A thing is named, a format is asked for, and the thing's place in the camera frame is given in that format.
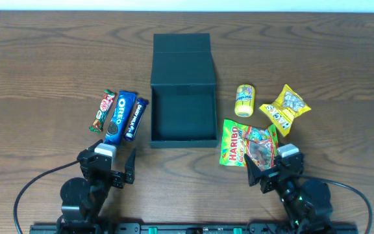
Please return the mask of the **green Haribo gummy bag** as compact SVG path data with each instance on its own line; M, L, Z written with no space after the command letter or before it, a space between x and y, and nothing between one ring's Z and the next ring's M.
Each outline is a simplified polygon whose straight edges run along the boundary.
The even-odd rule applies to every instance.
M261 129L225 119L219 163L246 166L245 155L248 155L261 171L267 170L274 165L277 146L277 130L273 124Z

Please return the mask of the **yellow Mentos bottle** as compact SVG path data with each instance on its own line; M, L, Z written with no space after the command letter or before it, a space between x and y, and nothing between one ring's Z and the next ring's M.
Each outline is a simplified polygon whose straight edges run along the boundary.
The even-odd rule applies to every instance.
M237 116L250 117L254 112L255 88L249 84L241 84L236 90L234 111Z

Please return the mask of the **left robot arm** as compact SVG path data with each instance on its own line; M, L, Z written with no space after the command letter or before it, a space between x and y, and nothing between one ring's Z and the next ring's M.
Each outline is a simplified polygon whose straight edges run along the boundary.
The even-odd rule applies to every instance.
M135 180L136 150L127 159L124 172L112 170L115 157L116 147L102 140L78 154L83 176L66 181L60 190L64 223L58 222L59 233L102 233L107 229L98 216L110 189L122 189Z

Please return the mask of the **yellow Hacks candy bag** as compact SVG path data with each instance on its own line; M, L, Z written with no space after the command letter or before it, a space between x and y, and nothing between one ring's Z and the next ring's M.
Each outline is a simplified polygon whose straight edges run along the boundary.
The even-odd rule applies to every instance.
M283 137L289 134L297 117L311 110L303 98L287 84L273 103L262 104L259 109L271 120Z

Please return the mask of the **purple Dairy Milk bar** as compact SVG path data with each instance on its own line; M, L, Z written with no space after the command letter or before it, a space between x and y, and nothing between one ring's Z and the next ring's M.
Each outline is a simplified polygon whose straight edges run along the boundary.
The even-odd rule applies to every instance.
M129 123L128 129L126 133L124 134L124 139L126 141L131 142L135 139L136 132L139 128L141 119L143 117L143 114L148 104L149 104L149 101L147 99L143 99L143 98L137 99L136 109L134 111L134 114L132 115L132 119Z

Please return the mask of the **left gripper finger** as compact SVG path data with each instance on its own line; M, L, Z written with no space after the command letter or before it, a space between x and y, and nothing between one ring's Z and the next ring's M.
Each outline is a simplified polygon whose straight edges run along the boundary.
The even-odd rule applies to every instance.
M136 148L134 148L125 163L125 173L126 174L134 174L134 163L136 158Z
M92 146L88 147L88 151L94 151L96 147L98 147L99 144L103 143L102 139L99 139L95 144Z

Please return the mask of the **blue Oreo cookie pack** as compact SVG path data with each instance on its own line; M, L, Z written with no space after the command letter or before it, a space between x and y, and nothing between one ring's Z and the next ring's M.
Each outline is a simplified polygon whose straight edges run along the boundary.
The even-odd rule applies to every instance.
M116 108L106 132L105 144L116 146L120 144L136 96L134 92L124 90L119 92Z

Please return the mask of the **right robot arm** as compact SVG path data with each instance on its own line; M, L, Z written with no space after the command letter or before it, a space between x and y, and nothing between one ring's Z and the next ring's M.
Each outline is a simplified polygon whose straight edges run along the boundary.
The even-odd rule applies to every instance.
M324 182L309 179L300 184L304 155L293 144L277 149L273 166L261 170L252 158L244 155L248 181L259 184L262 193L275 191L283 204L288 221L277 224L275 233L334 233L330 222L330 190Z

